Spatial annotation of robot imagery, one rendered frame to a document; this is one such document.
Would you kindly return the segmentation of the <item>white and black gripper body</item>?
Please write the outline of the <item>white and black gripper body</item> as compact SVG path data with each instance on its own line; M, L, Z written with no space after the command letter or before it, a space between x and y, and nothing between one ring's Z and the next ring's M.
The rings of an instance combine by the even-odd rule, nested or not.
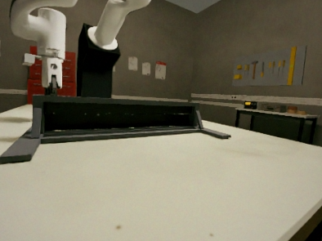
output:
M45 57L39 59L42 60L42 86L48 87L48 82L51 83L51 75L55 74L57 88L62 88L61 63L63 62L63 60L52 57ZM59 86L57 83L59 84Z

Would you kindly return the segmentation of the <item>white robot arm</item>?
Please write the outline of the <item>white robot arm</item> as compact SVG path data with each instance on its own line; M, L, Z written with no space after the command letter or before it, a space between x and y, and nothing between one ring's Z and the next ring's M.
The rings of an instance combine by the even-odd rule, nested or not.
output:
M34 59L52 57L65 59L65 16L50 8L38 10L38 17L29 13L38 7L73 7L78 0L12 0L10 10L11 32L37 42L37 55L24 54L22 65L34 64ZM127 15L146 7L150 0L109 0L97 27L87 34L98 47L112 51L117 47L114 39ZM96 30L96 32L95 32Z

